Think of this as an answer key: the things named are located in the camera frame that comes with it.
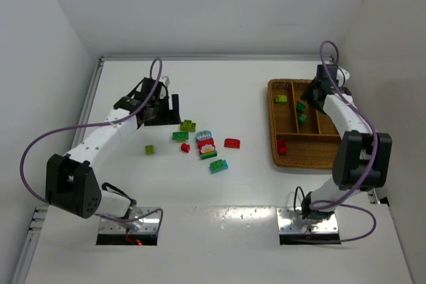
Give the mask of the red curved lego brick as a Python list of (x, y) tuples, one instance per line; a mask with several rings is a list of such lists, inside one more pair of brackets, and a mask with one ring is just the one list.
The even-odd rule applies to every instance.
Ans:
[(240, 149), (241, 141), (235, 138), (225, 138), (224, 147), (225, 148), (235, 148)]

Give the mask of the red long lego brick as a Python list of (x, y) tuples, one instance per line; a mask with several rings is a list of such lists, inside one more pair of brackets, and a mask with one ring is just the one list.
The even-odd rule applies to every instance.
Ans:
[(287, 145), (284, 139), (277, 139), (276, 141), (277, 152), (280, 156), (288, 153)]

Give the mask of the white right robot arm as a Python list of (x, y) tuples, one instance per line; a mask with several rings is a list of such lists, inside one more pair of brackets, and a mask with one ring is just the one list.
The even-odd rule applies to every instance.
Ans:
[(303, 219), (328, 219), (346, 199), (381, 188), (387, 179), (392, 138), (360, 114), (344, 86), (348, 78), (349, 73), (335, 65), (318, 65), (315, 78), (301, 95), (331, 119), (341, 138), (331, 178), (302, 201)]

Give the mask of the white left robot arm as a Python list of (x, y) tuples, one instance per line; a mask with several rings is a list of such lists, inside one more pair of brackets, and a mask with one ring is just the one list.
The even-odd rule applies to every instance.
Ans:
[(65, 155), (52, 155), (47, 162), (47, 202), (84, 219), (128, 219), (135, 200), (100, 185), (97, 174), (111, 152), (141, 126), (180, 123), (179, 97), (169, 94), (169, 84), (167, 76), (142, 79), (113, 105), (102, 126)]

